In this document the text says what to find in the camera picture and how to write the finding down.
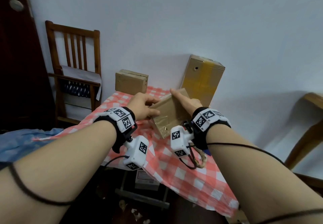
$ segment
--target plastic tablecloth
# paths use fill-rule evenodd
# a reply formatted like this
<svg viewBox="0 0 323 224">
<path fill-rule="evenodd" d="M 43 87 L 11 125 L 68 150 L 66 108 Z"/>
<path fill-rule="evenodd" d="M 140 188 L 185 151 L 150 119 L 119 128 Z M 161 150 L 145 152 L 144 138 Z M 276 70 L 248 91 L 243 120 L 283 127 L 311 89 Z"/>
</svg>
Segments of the plastic tablecloth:
<svg viewBox="0 0 323 224">
<path fill-rule="evenodd" d="M 151 96 L 161 98 L 169 94 L 169 91 L 148 86 L 147 93 Z M 97 113 L 104 112 L 112 107 L 125 106 L 131 97 L 132 95 L 117 91 L 107 98 L 95 111 L 83 119 L 80 124 L 71 126 L 56 136 L 39 140 L 57 139 L 82 129 L 93 123 L 93 118 L 96 117 Z M 191 170 L 171 152 L 169 137 L 163 139 L 156 134 L 151 123 L 147 120 L 138 121 L 137 125 L 138 129 L 132 135 L 143 135 L 149 140 L 146 162 L 143 169 L 151 177 L 166 185 L 183 198 L 205 209 L 215 210 L 221 215 L 228 217 L 231 217 L 235 213 L 239 203 L 212 157 L 207 156 L 207 163 L 203 169 L 197 168 Z M 192 150 L 195 157 L 200 159 L 200 155 L 194 149 Z M 120 154 L 116 154 L 110 150 L 104 161 L 108 162 L 114 157 L 125 154 L 126 151 L 127 149 L 124 146 L 121 147 Z M 191 163 L 188 161 L 188 158 L 182 159 L 188 165 Z M 111 162 L 109 167 L 129 170 L 123 165 L 122 161 L 123 158 L 117 159 Z"/>
</svg>

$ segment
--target person's right hand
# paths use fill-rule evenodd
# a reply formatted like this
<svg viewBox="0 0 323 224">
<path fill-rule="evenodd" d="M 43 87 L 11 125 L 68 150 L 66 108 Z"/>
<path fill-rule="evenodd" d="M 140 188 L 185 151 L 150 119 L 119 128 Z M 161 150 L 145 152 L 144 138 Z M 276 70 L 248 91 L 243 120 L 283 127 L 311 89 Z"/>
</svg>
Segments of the person's right hand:
<svg viewBox="0 0 323 224">
<path fill-rule="evenodd" d="M 192 116 L 196 109 L 203 107 L 199 99 L 190 99 L 182 95 L 178 90 L 170 89 L 172 96 L 177 98 L 182 104 L 183 108 Z"/>
</svg>

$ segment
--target box with yellow tape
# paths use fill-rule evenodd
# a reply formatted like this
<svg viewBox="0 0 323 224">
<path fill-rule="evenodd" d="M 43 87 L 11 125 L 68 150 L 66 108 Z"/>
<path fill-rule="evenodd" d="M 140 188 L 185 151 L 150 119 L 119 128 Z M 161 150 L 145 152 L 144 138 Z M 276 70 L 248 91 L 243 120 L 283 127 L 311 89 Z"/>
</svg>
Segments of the box with yellow tape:
<svg viewBox="0 0 323 224">
<path fill-rule="evenodd" d="M 181 88 L 186 89 L 190 98 L 199 99 L 204 107 L 208 107 L 224 70 L 225 67 L 217 61 L 191 55 Z"/>
</svg>

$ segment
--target white wall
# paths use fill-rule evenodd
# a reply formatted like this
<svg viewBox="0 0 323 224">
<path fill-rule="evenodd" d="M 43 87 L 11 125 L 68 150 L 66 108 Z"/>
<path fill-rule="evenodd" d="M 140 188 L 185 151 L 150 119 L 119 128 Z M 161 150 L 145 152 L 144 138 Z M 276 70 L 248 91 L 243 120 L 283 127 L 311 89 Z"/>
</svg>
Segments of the white wall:
<svg viewBox="0 0 323 224">
<path fill-rule="evenodd" d="M 319 109 L 298 99 L 322 91 L 323 0 L 31 0 L 48 71 L 45 20 L 101 32 L 103 98 L 114 74 L 178 87 L 191 53 L 226 70 L 212 101 L 233 127 L 285 159 Z M 296 169 L 323 178 L 320 147 Z"/>
</svg>

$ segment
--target white paper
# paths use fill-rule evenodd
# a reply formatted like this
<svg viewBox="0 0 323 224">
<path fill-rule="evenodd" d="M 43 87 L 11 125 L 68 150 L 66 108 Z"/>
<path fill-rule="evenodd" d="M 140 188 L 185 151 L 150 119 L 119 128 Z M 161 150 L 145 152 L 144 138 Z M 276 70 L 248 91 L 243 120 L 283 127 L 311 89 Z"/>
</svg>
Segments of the white paper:
<svg viewBox="0 0 323 224">
<path fill-rule="evenodd" d="M 100 100 L 102 79 L 99 74 L 94 73 L 94 72 L 90 72 L 90 71 L 85 71 L 82 69 L 64 66 L 64 65 L 61 65 L 61 67 L 63 70 L 63 74 L 65 76 L 72 77 L 75 79 L 82 79 L 82 80 L 86 80 L 86 81 L 92 81 L 95 83 L 99 83 L 100 87 L 99 87 L 96 99 Z"/>
</svg>

